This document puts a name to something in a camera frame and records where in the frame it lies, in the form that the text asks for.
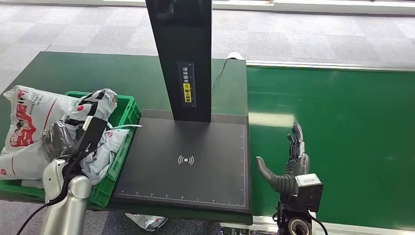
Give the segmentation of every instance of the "white plastic bag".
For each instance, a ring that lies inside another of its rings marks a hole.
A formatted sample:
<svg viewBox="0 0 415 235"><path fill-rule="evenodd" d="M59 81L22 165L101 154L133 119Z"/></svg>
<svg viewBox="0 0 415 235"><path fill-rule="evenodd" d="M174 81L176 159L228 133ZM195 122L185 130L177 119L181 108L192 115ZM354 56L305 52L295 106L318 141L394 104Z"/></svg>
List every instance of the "white plastic bag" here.
<svg viewBox="0 0 415 235"><path fill-rule="evenodd" d="M76 131L85 123L87 116L108 121L117 105L117 94L111 89L102 89L79 99L79 103L65 120L69 135L76 140Z"/></svg>
<svg viewBox="0 0 415 235"><path fill-rule="evenodd" d="M41 179L50 163L41 143L0 156L0 180Z"/></svg>
<svg viewBox="0 0 415 235"><path fill-rule="evenodd" d="M98 184L105 177L128 132L129 130L123 129L105 131L96 153L91 153L81 160L82 172L90 179L92 185Z"/></svg>
<svg viewBox="0 0 415 235"><path fill-rule="evenodd" d="M134 221L138 226L142 229L147 231L153 232L156 229L163 226L167 219L166 217L161 216L152 216L152 215L144 215L144 214L129 214L125 213L125 215Z"/></svg>
<svg viewBox="0 0 415 235"><path fill-rule="evenodd" d="M24 86L15 86L3 95L11 102L11 124L1 155L38 143L41 132L69 114L78 100Z"/></svg>

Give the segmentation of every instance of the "plastic bag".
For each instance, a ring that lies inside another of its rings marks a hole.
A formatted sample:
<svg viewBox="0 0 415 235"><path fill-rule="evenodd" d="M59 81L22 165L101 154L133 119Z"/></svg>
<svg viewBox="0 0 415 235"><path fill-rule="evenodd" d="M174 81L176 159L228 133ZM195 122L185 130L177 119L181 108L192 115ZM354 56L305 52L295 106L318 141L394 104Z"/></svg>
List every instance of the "plastic bag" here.
<svg viewBox="0 0 415 235"><path fill-rule="evenodd" d="M11 102L11 124L1 155L39 142L41 132L69 114L78 100L25 86L15 86L3 95Z"/></svg>
<svg viewBox="0 0 415 235"><path fill-rule="evenodd" d="M0 156L0 180L41 179L50 163L41 143Z"/></svg>
<svg viewBox="0 0 415 235"><path fill-rule="evenodd" d="M166 217L161 216L152 216L152 215L144 215L144 214L129 214L125 213L125 215L134 221L137 225L139 225L142 229L147 231L153 232L156 229L163 226L167 219Z"/></svg>
<svg viewBox="0 0 415 235"><path fill-rule="evenodd" d="M70 138L63 120L55 122L42 132L41 143L51 161L70 154L75 147L75 141Z"/></svg>
<svg viewBox="0 0 415 235"><path fill-rule="evenodd" d="M78 105L65 120L66 128L73 140L77 139L77 130L82 130L87 116L108 121L117 105L117 94L110 89L102 89L80 98Z"/></svg>
<svg viewBox="0 0 415 235"><path fill-rule="evenodd" d="M105 131L96 153L91 153L81 160L82 172L90 179L92 185L98 184L105 177L128 132L129 130L123 129Z"/></svg>

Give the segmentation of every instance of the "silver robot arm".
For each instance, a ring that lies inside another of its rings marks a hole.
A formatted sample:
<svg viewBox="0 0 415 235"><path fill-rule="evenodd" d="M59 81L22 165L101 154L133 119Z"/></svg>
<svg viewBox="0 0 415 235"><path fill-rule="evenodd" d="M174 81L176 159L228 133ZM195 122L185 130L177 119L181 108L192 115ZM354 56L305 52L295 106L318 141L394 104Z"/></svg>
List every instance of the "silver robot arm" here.
<svg viewBox="0 0 415 235"><path fill-rule="evenodd" d="M56 159L44 170L46 203L61 193L64 185L62 171L67 164L66 160ZM47 207L40 235L81 235L91 191L92 186L86 176L78 175L71 179L66 197L61 202Z"/></svg>
<svg viewBox="0 0 415 235"><path fill-rule="evenodd" d="M84 228L88 198L92 192L90 180L82 173L80 161L98 148L107 122L88 116L85 131L71 154L53 160L43 171L45 204L23 223L20 235L33 216L46 208L41 235L81 235Z"/></svg>

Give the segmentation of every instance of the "black vertical stand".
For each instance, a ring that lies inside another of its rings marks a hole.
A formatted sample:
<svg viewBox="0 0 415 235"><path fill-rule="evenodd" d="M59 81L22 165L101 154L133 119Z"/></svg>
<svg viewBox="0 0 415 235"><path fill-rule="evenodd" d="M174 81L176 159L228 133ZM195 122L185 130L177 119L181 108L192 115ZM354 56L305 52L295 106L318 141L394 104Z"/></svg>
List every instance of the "black vertical stand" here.
<svg viewBox="0 0 415 235"><path fill-rule="evenodd" d="M210 122L212 0L146 0L175 120Z"/></svg>

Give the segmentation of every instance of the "black scanning pad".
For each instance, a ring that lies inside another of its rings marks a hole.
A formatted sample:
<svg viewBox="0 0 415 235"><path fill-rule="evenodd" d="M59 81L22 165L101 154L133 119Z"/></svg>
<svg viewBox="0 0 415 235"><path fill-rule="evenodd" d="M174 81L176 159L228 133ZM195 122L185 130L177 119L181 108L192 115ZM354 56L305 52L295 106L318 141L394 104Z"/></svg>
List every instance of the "black scanning pad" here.
<svg viewBox="0 0 415 235"><path fill-rule="evenodd" d="M143 110L114 200L251 214L248 117Z"/></svg>

